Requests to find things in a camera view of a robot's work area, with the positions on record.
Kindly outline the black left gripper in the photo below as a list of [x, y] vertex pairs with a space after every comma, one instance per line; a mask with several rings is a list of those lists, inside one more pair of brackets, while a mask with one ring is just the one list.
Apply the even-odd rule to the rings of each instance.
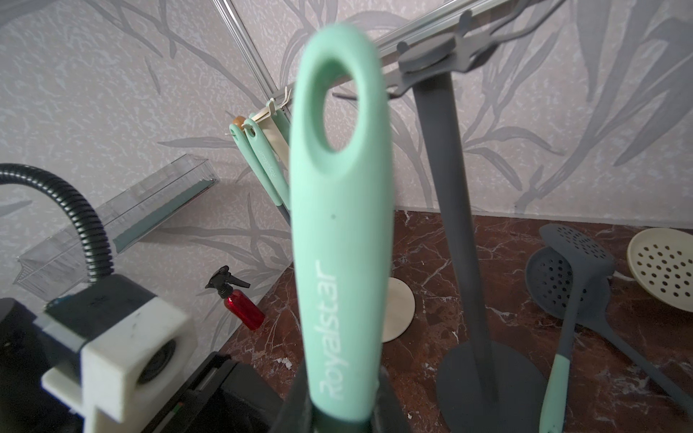
[[211, 353], [145, 432], [267, 432], [283, 399], [249, 364]]

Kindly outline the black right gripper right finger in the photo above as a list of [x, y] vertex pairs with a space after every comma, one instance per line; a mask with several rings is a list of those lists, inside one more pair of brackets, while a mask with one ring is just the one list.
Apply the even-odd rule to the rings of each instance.
[[373, 411], [373, 432], [406, 433], [411, 432], [409, 422], [390, 383], [384, 367], [380, 368], [378, 389]]

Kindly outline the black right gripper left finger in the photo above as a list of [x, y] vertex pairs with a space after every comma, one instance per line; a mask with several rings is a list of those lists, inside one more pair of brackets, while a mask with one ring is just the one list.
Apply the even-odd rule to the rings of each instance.
[[307, 368], [300, 367], [283, 402], [270, 433], [311, 433], [313, 404], [310, 398]]

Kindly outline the cream utensil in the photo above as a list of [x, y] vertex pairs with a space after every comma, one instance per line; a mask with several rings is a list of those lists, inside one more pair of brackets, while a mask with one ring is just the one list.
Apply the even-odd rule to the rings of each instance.
[[[357, 87], [357, 124], [333, 149], [334, 81]], [[316, 32], [299, 67], [291, 128], [292, 249], [314, 432], [366, 432], [375, 407], [393, 247], [393, 144], [375, 45], [353, 25]]]

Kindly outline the large grey skimmer mint handle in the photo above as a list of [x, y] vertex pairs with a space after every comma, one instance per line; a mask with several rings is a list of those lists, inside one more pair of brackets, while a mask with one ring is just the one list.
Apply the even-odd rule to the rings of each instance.
[[283, 205], [290, 210], [290, 190], [287, 181], [283, 176], [283, 171], [274, 156], [273, 148], [265, 136], [262, 128], [258, 126], [251, 118], [244, 122], [245, 131], [249, 144], [252, 147], [254, 154], [258, 158], [261, 166], [265, 170], [265, 174], [274, 186]]

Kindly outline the grey slotted spatula mint handle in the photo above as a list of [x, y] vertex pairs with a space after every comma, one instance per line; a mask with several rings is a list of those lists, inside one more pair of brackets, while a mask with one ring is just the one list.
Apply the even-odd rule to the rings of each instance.
[[583, 292], [593, 280], [613, 274], [615, 258], [596, 240], [565, 225], [548, 224], [540, 229], [540, 235], [549, 247], [563, 256], [572, 271], [570, 292], [562, 296], [566, 311], [544, 395], [539, 427], [541, 432], [561, 432], [567, 407], [575, 326]]

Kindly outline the cream skimmer wooden handle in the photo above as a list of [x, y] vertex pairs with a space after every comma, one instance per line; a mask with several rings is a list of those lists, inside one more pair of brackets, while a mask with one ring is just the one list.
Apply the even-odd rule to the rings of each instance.
[[242, 117], [241, 115], [239, 115], [238, 117], [236, 117], [236, 118], [232, 121], [232, 124], [234, 124], [235, 126], [237, 126], [237, 127], [239, 127], [239, 128], [242, 128], [243, 125], [244, 125], [244, 122], [245, 122], [246, 120], [247, 120], [247, 119], [246, 119], [245, 117]]

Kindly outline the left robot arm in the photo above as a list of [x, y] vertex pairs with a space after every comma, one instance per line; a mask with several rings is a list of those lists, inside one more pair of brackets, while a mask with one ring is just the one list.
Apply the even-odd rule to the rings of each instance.
[[1, 182], [50, 198], [79, 240], [88, 286], [49, 302], [32, 324], [48, 364], [41, 387], [84, 431], [269, 431], [282, 401], [251, 367], [213, 353], [185, 377], [197, 345], [192, 318], [115, 273], [104, 225], [77, 189], [16, 163], [2, 165]]

